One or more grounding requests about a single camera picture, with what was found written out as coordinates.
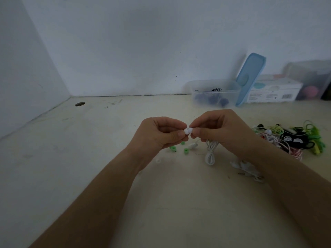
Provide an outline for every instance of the white box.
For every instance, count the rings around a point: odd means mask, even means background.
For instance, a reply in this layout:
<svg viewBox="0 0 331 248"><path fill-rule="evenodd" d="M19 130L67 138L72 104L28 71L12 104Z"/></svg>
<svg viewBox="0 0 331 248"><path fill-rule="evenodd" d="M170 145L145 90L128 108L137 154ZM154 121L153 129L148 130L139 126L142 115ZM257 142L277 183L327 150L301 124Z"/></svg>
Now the white box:
<svg viewBox="0 0 331 248"><path fill-rule="evenodd" d="M291 102L297 97L302 83L281 75L260 75L247 95L246 103Z"/></svg>

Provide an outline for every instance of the hand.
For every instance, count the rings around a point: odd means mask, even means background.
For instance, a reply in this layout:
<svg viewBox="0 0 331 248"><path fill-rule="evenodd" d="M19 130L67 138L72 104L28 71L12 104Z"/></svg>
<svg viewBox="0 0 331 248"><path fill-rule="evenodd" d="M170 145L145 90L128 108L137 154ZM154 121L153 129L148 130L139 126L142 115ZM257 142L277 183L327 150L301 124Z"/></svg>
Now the hand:
<svg viewBox="0 0 331 248"><path fill-rule="evenodd" d="M186 127L184 122L169 117L144 119L126 149L141 160L142 170L160 150L188 141Z"/></svg>
<svg viewBox="0 0 331 248"><path fill-rule="evenodd" d="M202 142L215 140L240 158L246 158L262 143L248 125L231 109L208 111L190 125L194 128L192 138Z"/></svg>

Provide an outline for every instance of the pink ball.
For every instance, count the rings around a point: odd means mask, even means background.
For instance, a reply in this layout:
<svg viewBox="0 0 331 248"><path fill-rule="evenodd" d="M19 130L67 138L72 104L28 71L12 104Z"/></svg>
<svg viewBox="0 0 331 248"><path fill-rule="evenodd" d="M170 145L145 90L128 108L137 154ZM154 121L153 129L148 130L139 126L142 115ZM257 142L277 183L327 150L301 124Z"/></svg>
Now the pink ball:
<svg viewBox="0 0 331 248"><path fill-rule="evenodd" d="M302 90L306 98L314 98L318 94L318 88L315 86L307 86Z"/></svg>

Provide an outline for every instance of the left hand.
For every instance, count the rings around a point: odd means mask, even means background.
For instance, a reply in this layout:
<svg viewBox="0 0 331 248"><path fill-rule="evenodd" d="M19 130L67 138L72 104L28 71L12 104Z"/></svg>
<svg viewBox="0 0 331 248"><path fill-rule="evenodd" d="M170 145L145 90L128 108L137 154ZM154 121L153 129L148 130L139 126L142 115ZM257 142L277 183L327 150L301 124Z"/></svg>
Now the left hand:
<svg viewBox="0 0 331 248"><path fill-rule="evenodd" d="M126 149L141 160L139 170L142 170L160 150L188 141L186 127L184 122L169 117L146 118Z"/></svg>

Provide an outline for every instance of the fingernail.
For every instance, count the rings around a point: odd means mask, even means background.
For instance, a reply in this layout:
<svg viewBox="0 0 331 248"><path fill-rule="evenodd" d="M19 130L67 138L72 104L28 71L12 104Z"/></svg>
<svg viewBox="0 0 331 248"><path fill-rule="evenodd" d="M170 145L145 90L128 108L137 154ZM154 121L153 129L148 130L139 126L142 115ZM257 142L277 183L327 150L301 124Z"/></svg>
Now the fingernail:
<svg viewBox="0 0 331 248"><path fill-rule="evenodd" d="M192 131L192 134L195 135L196 137L200 136L200 128L194 128Z"/></svg>
<svg viewBox="0 0 331 248"><path fill-rule="evenodd" d="M185 132L183 130L180 130L180 131L178 131L178 136L180 138L184 138L186 135L185 135Z"/></svg>

